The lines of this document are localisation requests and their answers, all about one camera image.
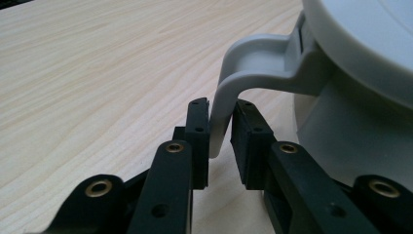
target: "table surface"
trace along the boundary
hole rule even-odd
[[[288,34],[301,10],[298,0],[36,0],[0,11],[0,232],[44,230],[87,177],[148,169],[187,103],[213,99],[226,50]],[[286,96],[242,93],[270,125]],[[209,166],[193,233],[274,233],[228,138]]]

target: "mounting hole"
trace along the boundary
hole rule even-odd
[[[374,192],[388,198],[396,198],[400,196],[400,192],[395,187],[382,180],[373,179],[368,183],[368,186]]]
[[[296,153],[298,151],[297,147],[292,144],[282,144],[280,150],[284,153]]]
[[[112,182],[108,179],[98,180],[86,188],[86,196],[96,198],[107,194],[112,189]]]
[[[154,208],[152,208],[152,216],[153,217],[164,217],[168,214],[169,212],[169,206],[165,204],[159,204],[156,205]]]
[[[330,203],[327,206],[326,210],[332,216],[336,216],[336,217],[345,217],[346,216],[346,211],[344,211],[343,208],[341,208],[340,206],[337,206],[334,203]]]
[[[167,152],[178,153],[183,150],[183,145],[180,143],[170,143],[167,145]]]

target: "brass insert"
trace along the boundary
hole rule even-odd
[[[282,144],[280,150],[284,153],[296,153],[298,151],[297,147],[292,144]]]
[[[88,197],[96,198],[107,194],[112,189],[112,182],[108,179],[98,180],[86,188],[86,195]]]
[[[368,183],[368,186],[374,192],[388,198],[396,198],[400,196],[400,192],[395,187],[382,180],[373,179]]]
[[[167,145],[167,152],[169,153],[178,153],[183,150],[183,145],[180,143],[170,143]]]

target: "white plastic object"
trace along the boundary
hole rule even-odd
[[[327,55],[370,90],[413,108],[413,1],[303,1]]]
[[[413,191],[412,109],[338,69],[318,97],[295,95],[290,121],[299,143],[334,179],[352,185],[358,176],[379,175]]]

